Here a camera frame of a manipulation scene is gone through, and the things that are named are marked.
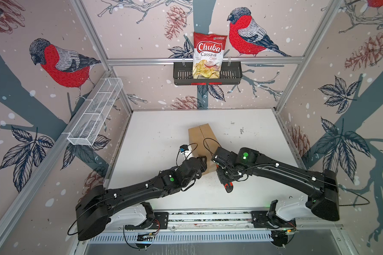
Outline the brown cardboard express box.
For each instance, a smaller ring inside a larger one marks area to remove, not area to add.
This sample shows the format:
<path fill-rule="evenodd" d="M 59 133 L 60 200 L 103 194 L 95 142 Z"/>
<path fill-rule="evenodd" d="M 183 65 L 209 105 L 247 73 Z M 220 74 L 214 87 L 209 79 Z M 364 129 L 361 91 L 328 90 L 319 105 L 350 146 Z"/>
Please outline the brown cardboard express box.
<path fill-rule="evenodd" d="M 197 148 L 193 152 L 195 157 L 206 157 L 207 169 L 203 175 L 215 172 L 217 167 L 212 161 L 212 155 L 220 146 L 218 140 L 209 124 L 192 127 L 188 129 L 189 143 L 196 143 Z"/>

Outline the red black utility knife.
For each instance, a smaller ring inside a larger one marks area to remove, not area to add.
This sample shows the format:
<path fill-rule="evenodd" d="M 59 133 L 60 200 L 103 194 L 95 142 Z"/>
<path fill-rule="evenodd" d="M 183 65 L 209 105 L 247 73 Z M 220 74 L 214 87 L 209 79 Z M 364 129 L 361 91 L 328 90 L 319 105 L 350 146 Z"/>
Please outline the red black utility knife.
<path fill-rule="evenodd" d="M 227 193 L 231 193 L 234 189 L 233 183 L 232 182 L 225 183 L 224 188 Z"/>

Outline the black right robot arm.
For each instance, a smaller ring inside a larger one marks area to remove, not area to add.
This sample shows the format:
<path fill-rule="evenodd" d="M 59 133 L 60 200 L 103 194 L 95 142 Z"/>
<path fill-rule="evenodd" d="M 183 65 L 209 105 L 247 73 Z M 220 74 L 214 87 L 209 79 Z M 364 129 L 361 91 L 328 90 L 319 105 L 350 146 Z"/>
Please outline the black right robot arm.
<path fill-rule="evenodd" d="M 303 193 L 286 201 L 271 202 L 266 222 L 272 228 L 310 214 L 331 222 L 340 219 L 338 185 L 333 173 L 299 169 L 246 147 L 238 153 L 219 147 L 211 160 L 217 165 L 218 178 L 228 193 L 233 190 L 233 182 L 244 175 L 271 179 Z"/>

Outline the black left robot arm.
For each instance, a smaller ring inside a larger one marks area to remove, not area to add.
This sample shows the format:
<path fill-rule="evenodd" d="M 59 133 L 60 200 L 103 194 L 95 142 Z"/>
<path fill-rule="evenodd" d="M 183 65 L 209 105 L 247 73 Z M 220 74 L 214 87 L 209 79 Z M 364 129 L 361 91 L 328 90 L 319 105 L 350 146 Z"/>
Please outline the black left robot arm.
<path fill-rule="evenodd" d="M 192 157 L 145 182 L 117 189 L 92 188 L 76 205 L 78 240 L 102 233 L 111 217 L 127 207 L 186 191 L 206 170 L 207 157 Z"/>

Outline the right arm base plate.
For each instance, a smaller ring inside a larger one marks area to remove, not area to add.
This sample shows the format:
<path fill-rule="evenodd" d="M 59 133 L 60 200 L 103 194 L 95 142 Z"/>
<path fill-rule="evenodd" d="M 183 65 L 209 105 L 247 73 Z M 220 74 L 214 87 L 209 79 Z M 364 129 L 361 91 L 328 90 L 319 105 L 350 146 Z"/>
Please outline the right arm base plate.
<path fill-rule="evenodd" d="M 295 220 L 284 221 L 277 216 L 269 216 L 268 211 L 251 211 L 252 224 L 255 228 L 268 228 L 271 230 L 279 228 L 296 228 Z"/>

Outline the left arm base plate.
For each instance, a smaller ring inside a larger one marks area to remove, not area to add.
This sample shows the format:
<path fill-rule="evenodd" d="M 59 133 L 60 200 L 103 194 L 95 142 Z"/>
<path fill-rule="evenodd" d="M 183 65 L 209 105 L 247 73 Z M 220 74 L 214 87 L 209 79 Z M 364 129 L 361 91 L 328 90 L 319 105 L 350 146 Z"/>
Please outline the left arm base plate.
<path fill-rule="evenodd" d="M 147 215 L 145 221 L 137 226 L 126 225 L 125 230 L 165 230 L 168 227 L 169 213 L 155 212 L 154 216 Z"/>

